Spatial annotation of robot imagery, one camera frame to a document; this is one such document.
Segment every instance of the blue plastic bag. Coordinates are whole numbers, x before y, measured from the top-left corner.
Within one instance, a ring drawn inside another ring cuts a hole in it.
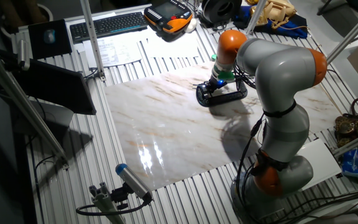
[[[358,177],[358,148],[343,155],[342,172],[348,177]]]

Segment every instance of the gray floor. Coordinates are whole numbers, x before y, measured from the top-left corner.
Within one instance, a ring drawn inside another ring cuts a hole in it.
[[[332,5],[341,3],[342,0],[333,0]],[[324,19],[323,16],[317,16],[319,8],[324,5],[321,0],[291,0],[300,16],[308,21],[308,27],[318,42],[321,44],[325,54],[329,54],[337,44],[343,39]],[[333,64],[350,86],[356,97],[358,97],[358,74],[353,66],[347,60],[351,52],[358,46],[358,41],[349,44],[346,49],[334,60]]]

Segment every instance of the metal rod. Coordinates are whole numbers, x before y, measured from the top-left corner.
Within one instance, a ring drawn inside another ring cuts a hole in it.
[[[358,35],[358,23],[357,25],[346,35],[346,37],[339,43],[335,49],[329,53],[327,57],[327,63],[330,64],[333,60],[345,49],[345,47],[352,42],[352,40]]]
[[[37,131],[38,135],[50,146],[55,155],[67,161],[66,153],[56,140],[55,136],[49,130],[37,110],[27,99],[27,95],[20,87],[11,72],[7,72],[0,60],[0,84],[6,93],[12,98],[15,105],[20,109],[23,115],[28,119],[29,123]]]
[[[96,36],[96,32],[94,30],[94,24],[92,19],[92,13],[90,8],[90,3],[88,0],[80,0],[82,11],[85,18],[86,28],[88,29],[89,37],[91,40],[93,55],[96,60],[96,66],[98,67],[98,73],[100,76],[100,79],[102,81],[106,80],[106,77],[104,76],[104,68],[102,63],[102,57],[100,56],[100,50],[98,45],[98,38]]]
[[[247,29],[246,29],[246,35],[250,34],[251,32],[254,31],[256,23],[259,20],[259,16],[261,15],[262,11],[265,8],[266,2],[267,2],[267,0],[259,0],[258,5],[256,5],[255,12],[252,15],[251,20],[248,23],[248,26],[247,26]]]
[[[345,154],[355,147],[358,147],[358,138],[335,150],[334,156],[335,158],[338,158],[340,155]]]

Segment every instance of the blue object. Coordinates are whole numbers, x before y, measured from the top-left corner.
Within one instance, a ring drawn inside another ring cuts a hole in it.
[[[245,29],[248,26],[248,23],[251,18],[250,14],[251,6],[241,6],[240,12],[238,15],[233,17],[234,25],[239,29]],[[267,21],[267,24],[264,26],[255,27],[256,32],[266,32],[268,34],[277,34],[277,35],[285,35],[293,38],[307,38],[308,33],[306,28],[297,28],[288,30],[291,28],[296,28],[299,26],[307,26],[306,19],[301,16],[294,15],[290,18],[290,21],[286,24],[280,26],[277,29],[272,28],[273,22],[271,20]]]
[[[342,172],[348,177],[358,177],[358,148],[343,155]]]
[[[127,164],[118,164],[116,166],[116,173],[119,175],[127,166]]]
[[[46,44],[53,44],[55,43],[55,30],[54,29],[47,29],[44,32],[44,42]]]

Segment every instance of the blue cap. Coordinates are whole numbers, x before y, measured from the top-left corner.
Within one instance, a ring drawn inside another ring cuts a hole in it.
[[[118,165],[116,166],[116,173],[117,173],[117,175],[120,175],[121,172],[122,172],[126,167],[128,167],[127,164],[118,164]]]

